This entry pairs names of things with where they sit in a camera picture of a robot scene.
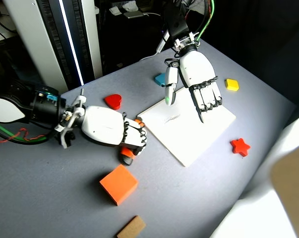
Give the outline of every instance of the red star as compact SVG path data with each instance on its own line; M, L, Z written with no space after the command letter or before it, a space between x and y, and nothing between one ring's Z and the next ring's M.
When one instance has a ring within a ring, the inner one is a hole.
M232 140L231 145L233 146L233 153L239 153L243 157L247 155L247 150L250 149L250 146L247 145L242 138Z

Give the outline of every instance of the wooden block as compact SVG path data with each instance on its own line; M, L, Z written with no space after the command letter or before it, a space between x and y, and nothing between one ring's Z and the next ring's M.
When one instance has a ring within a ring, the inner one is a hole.
M234 79L227 78L225 80L225 86L229 90L237 91L239 89L239 82Z
M119 206L135 191L138 181L123 165L119 165L106 175L100 184Z
M121 232L117 235L118 238L135 238L146 227L140 216L134 217Z

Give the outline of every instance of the yellow block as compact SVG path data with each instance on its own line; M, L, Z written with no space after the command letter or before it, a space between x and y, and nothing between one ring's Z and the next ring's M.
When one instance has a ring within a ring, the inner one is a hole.
M239 82L234 79L227 78L225 80L225 86L229 90L237 91L239 89Z

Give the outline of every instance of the orange block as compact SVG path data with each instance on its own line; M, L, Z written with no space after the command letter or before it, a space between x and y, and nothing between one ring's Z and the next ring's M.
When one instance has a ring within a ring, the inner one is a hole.
M123 166L119 165L100 181L100 184L119 206L138 185L137 179Z

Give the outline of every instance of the white paper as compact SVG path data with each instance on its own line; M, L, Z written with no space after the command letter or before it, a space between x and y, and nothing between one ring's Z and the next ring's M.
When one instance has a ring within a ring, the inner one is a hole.
M202 123L190 92L185 88L177 91L173 105L167 106L165 100L162 100L138 117L186 167L191 165L236 118L225 107L218 106L208 112L206 122Z

